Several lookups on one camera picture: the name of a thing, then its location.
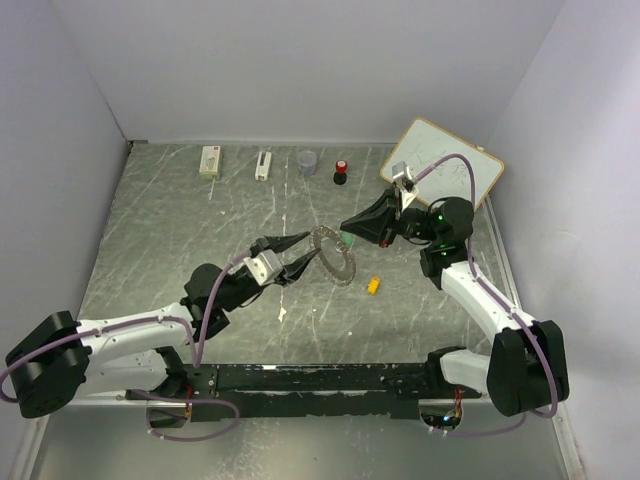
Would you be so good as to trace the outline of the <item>green tagged key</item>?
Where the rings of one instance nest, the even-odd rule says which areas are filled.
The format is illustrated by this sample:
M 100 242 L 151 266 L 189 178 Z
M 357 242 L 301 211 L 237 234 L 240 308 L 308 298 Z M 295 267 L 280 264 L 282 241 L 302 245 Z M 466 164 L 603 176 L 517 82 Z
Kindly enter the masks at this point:
M 355 235 L 345 231 L 340 231 L 339 236 L 345 247 L 351 249 L 355 242 Z

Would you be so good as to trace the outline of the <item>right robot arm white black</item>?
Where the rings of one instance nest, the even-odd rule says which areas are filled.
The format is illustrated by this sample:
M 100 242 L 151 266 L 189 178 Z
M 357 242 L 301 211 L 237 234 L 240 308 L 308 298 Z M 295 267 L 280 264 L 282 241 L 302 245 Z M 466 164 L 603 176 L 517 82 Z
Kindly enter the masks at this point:
M 490 341 L 488 355 L 463 347 L 431 353 L 424 374 L 431 395 L 443 398 L 463 386 L 488 395 L 506 417 L 530 412 L 551 418 L 569 396 L 563 333 L 554 321 L 539 321 L 517 307 L 481 272 L 470 253 L 473 220 L 474 206 L 464 198 L 410 208 L 389 187 L 340 229 L 381 248 L 397 237 L 420 246 L 423 275 L 461 305 Z

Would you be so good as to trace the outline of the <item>yellow tagged key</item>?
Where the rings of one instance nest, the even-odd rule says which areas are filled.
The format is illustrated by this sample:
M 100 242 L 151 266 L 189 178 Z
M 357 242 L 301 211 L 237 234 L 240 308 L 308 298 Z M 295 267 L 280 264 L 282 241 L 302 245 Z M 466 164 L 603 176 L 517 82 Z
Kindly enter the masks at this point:
M 370 295 L 375 295 L 380 286 L 380 278 L 374 276 L 367 285 L 367 293 Z

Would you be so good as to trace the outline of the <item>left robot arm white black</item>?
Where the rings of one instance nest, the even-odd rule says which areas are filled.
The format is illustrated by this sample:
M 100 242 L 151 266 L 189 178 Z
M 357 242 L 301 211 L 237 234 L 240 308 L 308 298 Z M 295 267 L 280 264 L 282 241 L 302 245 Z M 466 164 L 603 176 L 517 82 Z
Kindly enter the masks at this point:
M 156 310 L 109 319 L 49 315 L 7 354 L 1 382 L 13 390 L 2 392 L 2 401 L 18 405 L 25 418 L 39 418 L 76 396 L 144 391 L 178 398 L 187 385 L 179 348 L 188 348 L 199 368 L 206 342 L 228 326 L 228 313 L 271 285 L 300 279 L 320 248 L 290 264 L 279 256 L 308 235 L 264 236 L 224 267 L 201 264 L 184 297 Z

